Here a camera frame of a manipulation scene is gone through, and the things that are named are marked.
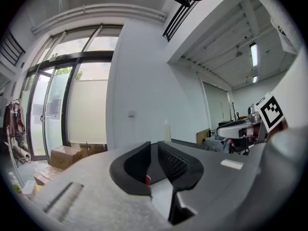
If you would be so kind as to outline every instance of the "glass door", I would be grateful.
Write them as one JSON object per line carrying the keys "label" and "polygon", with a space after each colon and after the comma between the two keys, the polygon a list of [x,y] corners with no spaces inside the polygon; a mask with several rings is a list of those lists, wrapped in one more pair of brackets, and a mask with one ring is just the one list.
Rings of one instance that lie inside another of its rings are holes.
{"label": "glass door", "polygon": [[32,160],[46,160],[43,132],[43,106],[46,91],[51,75],[49,73],[38,72],[34,80],[34,92],[30,98],[29,116],[27,117],[27,127],[30,129],[29,149]]}
{"label": "glass door", "polygon": [[43,137],[48,161],[51,150],[63,144],[61,115],[64,92],[71,70],[71,67],[56,67],[52,73],[51,83],[45,96],[43,109]]}

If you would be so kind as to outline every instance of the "floor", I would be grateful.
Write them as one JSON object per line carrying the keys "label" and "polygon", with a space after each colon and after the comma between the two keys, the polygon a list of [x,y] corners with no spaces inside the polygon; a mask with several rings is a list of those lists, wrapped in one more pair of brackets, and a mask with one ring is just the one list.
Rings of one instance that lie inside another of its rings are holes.
{"label": "floor", "polygon": [[34,150],[34,155],[35,156],[44,156],[46,155],[45,149],[35,149]]}
{"label": "floor", "polygon": [[[8,154],[2,154],[0,157],[1,170],[2,173],[8,175],[9,172],[13,172],[15,174],[15,170],[11,161],[11,158]],[[33,174],[35,172],[42,171],[45,167],[48,166],[47,161],[35,161],[31,163],[22,164],[20,162],[17,163],[18,172],[26,183],[28,180],[35,180]]]}

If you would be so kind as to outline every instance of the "white label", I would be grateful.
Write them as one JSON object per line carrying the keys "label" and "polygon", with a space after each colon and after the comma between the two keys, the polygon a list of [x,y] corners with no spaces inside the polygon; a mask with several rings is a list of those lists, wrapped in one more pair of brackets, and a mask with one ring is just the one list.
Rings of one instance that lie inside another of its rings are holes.
{"label": "white label", "polygon": [[231,167],[231,168],[238,169],[238,170],[240,170],[244,165],[244,163],[235,162],[235,161],[231,161],[231,160],[227,160],[227,159],[221,161],[220,164],[223,165],[223,166]]}
{"label": "white label", "polygon": [[256,103],[255,110],[259,112],[268,133],[284,119],[282,110],[272,93],[267,93]]}

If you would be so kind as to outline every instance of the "door frame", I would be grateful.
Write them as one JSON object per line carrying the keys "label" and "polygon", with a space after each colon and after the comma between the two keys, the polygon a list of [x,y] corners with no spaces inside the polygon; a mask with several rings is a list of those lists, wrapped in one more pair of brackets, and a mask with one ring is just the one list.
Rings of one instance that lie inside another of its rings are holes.
{"label": "door frame", "polygon": [[[46,146],[46,131],[45,131],[45,118],[43,116],[44,124],[42,124],[42,127],[44,131],[42,131],[43,141],[44,141],[44,149],[45,149],[45,156],[35,156],[33,152],[33,144],[31,139],[31,111],[32,111],[32,102],[34,97],[35,88],[37,86],[39,75],[44,75],[47,77],[50,77],[50,81],[48,83],[45,98],[44,98],[44,105],[43,105],[43,111],[46,111],[46,104],[47,104],[47,97],[48,93],[51,87],[51,81],[52,77],[55,74],[55,71],[57,69],[62,69],[66,67],[72,67],[72,70],[70,72],[69,78],[67,80],[66,88],[64,91],[64,97],[63,97],[63,104],[62,104],[62,110],[61,110],[61,132],[62,132],[62,143],[63,145],[70,146],[69,142],[69,132],[68,132],[68,112],[69,112],[69,105],[70,105],[70,98],[72,89],[74,86],[74,82],[76,79],[76,75],[78,73],[79,67],[82,63],[91,63],[91,62],[104,62],[104,63],[111,63],[112,57],[113,57],[114,51],[85,51],[85,52],[78,52],[78,53],[72,53],[64,56],[58,56],[55,60],[50,61],[44,61],[41,62],[33,67],[30,67],[28,69],[28,74],[26,77],[32,76],[35,74],[34,83],[31,87],[30,91],[30,97],[28,101],[28,109],[26,114],[26,120],[27,120],[27,143],[29,147],[29,151],[31,154],[31,158],[33,161],[39,161],[39,160],[48,160],[48,151]],[[48,69],[54,68],[52,74],[46,73],[44,71]]]}
{"label": "door frame", "polygon": [[33,144],[32,144],[32,138],[31,138],[31,111],[32,111],[32,103],[33,103],[33,98],[34,98],[34,92],[36,89],[36,86],[38,84],[39,81],[39,76],[43,75],[43,76],[47,76],[51,78],[51,74],[46,73],[42,70],[37,70],[37,73],[35,74],[34,77],[34,82],[33,85],[31,87],[31,91],[30,91],[30,97],[29,97],[29,101],[28,101],[28,109],[27,109],[27,115],[26,115],[26,124],[27,124],[27,143],[28,143],[28,148],[30,151],[30,155],[31,155],[31,159],[32,161],[41,161],[41,160],[46,160],[46,156],[45,155],[34,155],[34,151],[33,151]]}

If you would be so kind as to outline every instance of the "white bottle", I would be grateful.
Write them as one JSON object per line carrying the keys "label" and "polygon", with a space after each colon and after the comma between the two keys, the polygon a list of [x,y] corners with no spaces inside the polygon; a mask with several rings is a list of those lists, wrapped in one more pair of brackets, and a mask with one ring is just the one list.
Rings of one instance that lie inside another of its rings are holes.
{"label": "white bottle", "polygon": [[165,139],[165,142],[171,142],[170,124],[168,124],[167,120],[165,120],[165,124],[164,124],[164,139]]}
{"label": "white bottle", "polygon": [[24,196],[26,196],[28,199],[32,199],[35,193],[35,181],[34,180],[28,180],[23,187],[22,193]]}
{"label": "white bottle", "polygon": [[9,176],[10,176],[10,181],[11,181],[11,184],[12,184],[14,190],[15,190],[17,193],[18,193],[18,192],[21,193],[21,186],[20,186],[18,180],[16,179],[15,175],[14,175],[12,172],[10,172],[10,173],[9,173]]}

